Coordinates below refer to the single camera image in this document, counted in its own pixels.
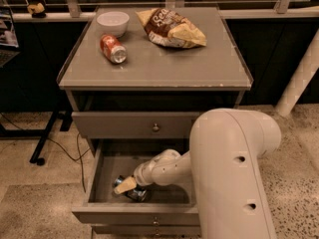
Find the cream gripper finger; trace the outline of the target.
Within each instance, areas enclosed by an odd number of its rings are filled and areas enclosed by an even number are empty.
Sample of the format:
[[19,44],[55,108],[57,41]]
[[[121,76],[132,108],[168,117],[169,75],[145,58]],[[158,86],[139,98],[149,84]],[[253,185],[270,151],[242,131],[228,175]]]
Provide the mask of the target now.
[[130,191],[136,187],[137,187],[137,182],[132,176],[129,176],[125,179],[118,178],[115,181],[114,192],[116,194],[122,194],[122,193]]

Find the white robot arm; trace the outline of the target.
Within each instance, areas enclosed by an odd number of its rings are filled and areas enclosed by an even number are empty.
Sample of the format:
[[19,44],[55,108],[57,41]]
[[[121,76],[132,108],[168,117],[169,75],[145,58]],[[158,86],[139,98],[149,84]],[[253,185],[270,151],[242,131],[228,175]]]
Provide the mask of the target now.
[[168,149],[140,164],[117,194],[192,177],[202,239],[276,239],[257,158],[281,141],[277,122],[257,111],[216,109],[196,119],[189,151]]

